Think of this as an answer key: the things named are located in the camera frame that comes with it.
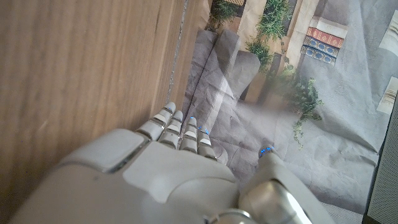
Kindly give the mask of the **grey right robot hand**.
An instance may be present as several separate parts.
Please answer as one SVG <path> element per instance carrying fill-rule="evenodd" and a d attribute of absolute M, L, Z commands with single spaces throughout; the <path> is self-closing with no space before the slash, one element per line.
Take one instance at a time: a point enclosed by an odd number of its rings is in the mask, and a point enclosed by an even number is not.
<path fill-rule="evenodd" d="M 114 129 L 64 157 L 11 223 L 332 223 L 272 146 L 240 188 L 208 130 L 166 104 L 135 131 Z"/>

